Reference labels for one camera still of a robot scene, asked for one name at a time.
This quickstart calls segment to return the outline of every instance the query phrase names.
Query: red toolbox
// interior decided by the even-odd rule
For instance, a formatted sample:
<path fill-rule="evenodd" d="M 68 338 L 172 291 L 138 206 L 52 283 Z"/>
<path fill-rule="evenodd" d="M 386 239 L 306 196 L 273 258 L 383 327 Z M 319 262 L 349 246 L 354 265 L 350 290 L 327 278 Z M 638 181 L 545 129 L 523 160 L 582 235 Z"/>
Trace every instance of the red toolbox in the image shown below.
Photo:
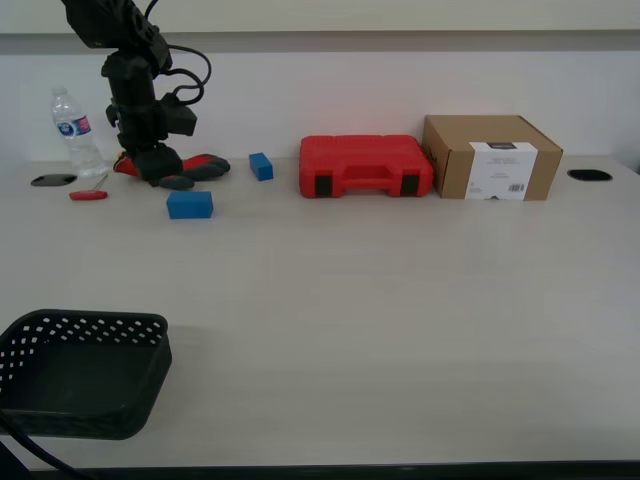
<path fill-rule="evenodd" d="M 433 167 L 409 135 L 314 136 L 300 147 L 300 193 L 341 197 L 346 190 L 379 189 L 392 197 L 422 197 Z"/>

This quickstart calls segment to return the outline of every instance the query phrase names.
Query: black cable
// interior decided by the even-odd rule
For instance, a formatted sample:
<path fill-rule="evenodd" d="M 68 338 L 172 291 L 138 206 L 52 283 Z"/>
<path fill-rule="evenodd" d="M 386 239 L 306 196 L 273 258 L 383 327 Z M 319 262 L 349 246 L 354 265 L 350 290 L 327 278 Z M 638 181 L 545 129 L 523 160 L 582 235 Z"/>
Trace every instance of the black cable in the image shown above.
<path fill-rule="evenodd" d="M 153 10 L 153 7 L 156 6 L 156 3 L 158 3 L 158 0 L 151 0 L 149 5 L 147 6 L 147 9 L 144 11 L 144 18 L 146 18 L 147 20 L 149 20 L 149 15 L 151 15 L 151 10 Z"/>
<path fill-rule="evenodd" d="M 36 457 L 38 457 L 40 460 L 47 463 L 48 465 L 51 465 L 53 468 L 63 473 L 66 473 L 70 478 L 74 478 L 77 480 L 94 480 L 90 476 L 85 475 L 84 473 L 80 473 L 75 468 L 70 467 L 66 463 L 62 462 L 61 460 L 58 460 L 56 457 L 54 457 L 50 453 L 43 450 L 39 445 L 37 445 L 33 440 L 31 440 L 27 435 L 25 435 L 22 432 L 22 430 L 20 430 L 20 428 L 15 423 L 13 423 L 13 420 L 7 417 L 5 413 L 1 410 L 0 410 L 0 427 L 2 427 L 2 429 L 6 433 L 11 435 L 11 437 L 16 442 L 18 442 L 20 445 L 26 448 L 29 452 L 34 454 Z"/>
<path fill-rule="evenodd" d="M 186 75 L 194 82 L 196 82 L 195 88 L 198 88 L 200 90 L 198 92 L 198 95 L 196 95 L 195 98 L 192 98 L 191 100 L 179 100 L 180 105 L 193 105 L 194 103 L 198 103 L 200 100 L 202 100 L 202 97 L 204 97 L 204 84 L 195 73 L 184 68 L 174 68 L 173 70 L 167 70 L 166 72 L 162 73 L 164 75 L 167 75 L 168 77 L 170 77 L 171 75 Z M 179 87 L 176 87 L 176 89 L 173 91 L 173 94 L 176 95 L 180 90 L 186 87 L 188 87 L 188 85 L 181 85 Z"/>
<path fill-rule="evenodd" d="M 193 53 L 194 55 L 198 55 L 200 58 L 202 58 L 207 63 L 207 76 L 204 77 L 204 80 L 202 80 L 202 84 L 203 85 L 207 84 L 207 82 L 211 78 L 211 62 L 209 61 L 209 58 L 204 53 L 199 52 L 198 50 L 195 50 L 193 48 L 182 47 L 180 45 L 167 45 L 167 47 L 169 47 L 169 48 L 171 48 L 173 50 L 180 50 L 182 52 Z M 195 85 L 184 85 L 183 88 L 195 89 L 195 88 L 198 88 L 198 87 L 195 86 Z"/>

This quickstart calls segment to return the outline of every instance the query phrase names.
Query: bottle label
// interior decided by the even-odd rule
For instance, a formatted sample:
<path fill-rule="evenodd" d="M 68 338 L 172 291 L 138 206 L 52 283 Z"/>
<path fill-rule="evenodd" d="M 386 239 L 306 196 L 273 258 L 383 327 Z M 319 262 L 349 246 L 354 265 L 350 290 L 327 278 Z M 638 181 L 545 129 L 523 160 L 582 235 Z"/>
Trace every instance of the bottle label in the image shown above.
<path fill-rule="evenodd" d="M 87 117 L 79 118 L 78 120 L 74 120 L 71 123 L 69 122 L 60 122 L 58 124 L 58 130 L 65 137 L 73 137 L 74 135 L 80 136 L 85 133 L 89 133 L 91 131 L 91 125 L 89 125 L 89 120 Z"/>

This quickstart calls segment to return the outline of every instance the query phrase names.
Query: white label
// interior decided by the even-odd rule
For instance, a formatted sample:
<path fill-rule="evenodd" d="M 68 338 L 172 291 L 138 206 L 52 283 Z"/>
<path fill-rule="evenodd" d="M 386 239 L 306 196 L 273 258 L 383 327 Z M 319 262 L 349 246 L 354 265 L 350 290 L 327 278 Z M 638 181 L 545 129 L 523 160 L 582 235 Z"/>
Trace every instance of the white label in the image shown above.
<path fill-rule="evenodd" d="M 530 143 L 471 142 L 476 151 L 465 198 L 524 200 L 538 150 Z"/>

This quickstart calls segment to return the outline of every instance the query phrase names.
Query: cardboard box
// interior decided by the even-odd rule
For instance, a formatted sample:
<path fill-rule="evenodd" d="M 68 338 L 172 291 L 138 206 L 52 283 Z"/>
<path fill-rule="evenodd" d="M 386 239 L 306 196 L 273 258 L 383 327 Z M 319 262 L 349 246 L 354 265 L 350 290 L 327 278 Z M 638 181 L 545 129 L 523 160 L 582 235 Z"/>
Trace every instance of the cardboard box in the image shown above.
<path fill-rule="evenodd" d="M 442 198 L 546 200 L 562 149 L 517 115 L 431 115 L 422 146 Z"/>

